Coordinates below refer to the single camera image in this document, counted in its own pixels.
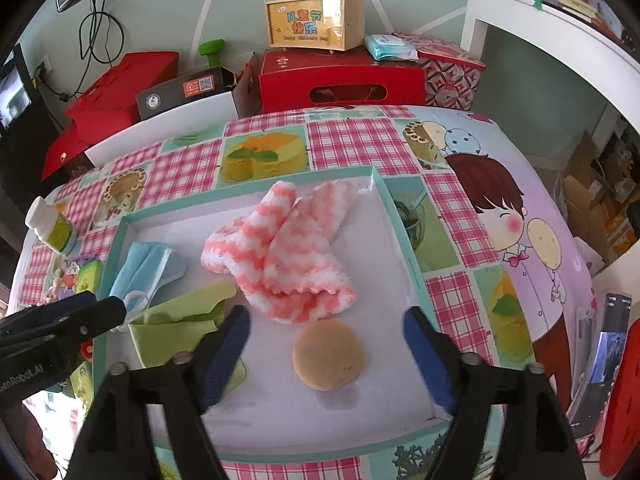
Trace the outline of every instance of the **geometric patterned box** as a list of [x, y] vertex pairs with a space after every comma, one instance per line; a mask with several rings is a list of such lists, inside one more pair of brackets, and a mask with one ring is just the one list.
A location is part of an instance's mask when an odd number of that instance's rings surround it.
[[455, 43], [420, 34], [395, 32], [418, 51], [425, 74], [427, 106], [469, 110], [486, 65]]

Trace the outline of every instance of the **round logo sticker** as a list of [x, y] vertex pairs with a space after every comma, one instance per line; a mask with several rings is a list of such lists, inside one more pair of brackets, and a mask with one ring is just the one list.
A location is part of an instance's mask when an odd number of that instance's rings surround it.
[[146, 107], [150, 110], [155, 110], [160, 104], [160, 96], [158, 94], [151, 94], [146, 98]]

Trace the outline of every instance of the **bottle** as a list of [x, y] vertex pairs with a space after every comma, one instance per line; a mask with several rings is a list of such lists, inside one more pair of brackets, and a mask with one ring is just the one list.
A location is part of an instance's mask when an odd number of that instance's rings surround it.
[[78, 238], [71, 222], [41, 196], [31, 204], [24, 223], [45, 245], [59, 254], [69, 254]]

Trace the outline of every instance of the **white shelf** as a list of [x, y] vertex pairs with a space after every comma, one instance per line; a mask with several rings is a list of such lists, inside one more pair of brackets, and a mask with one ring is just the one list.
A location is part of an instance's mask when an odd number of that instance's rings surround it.
[[468, 0], [461, 43], [476, 59], [482, 56], [487, 25], [528, 41], [567, 65], [640, 132], [640, 64], [609, 38], [562, 10], [548, 5], [538, 10], [532, 0]]

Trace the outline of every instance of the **pink and white fuzzy cloth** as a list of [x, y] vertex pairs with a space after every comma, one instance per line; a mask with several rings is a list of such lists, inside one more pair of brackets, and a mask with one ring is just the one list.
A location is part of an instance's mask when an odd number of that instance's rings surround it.
[[353, 203], [349, 180], [325, 182], [296, 203], [296, 186], [278, 181], [247, 218], [215, 231], [200, 262], [231, 274], [249, 304], [281, 323], [337, 314], [357, 299], [331, 249]]

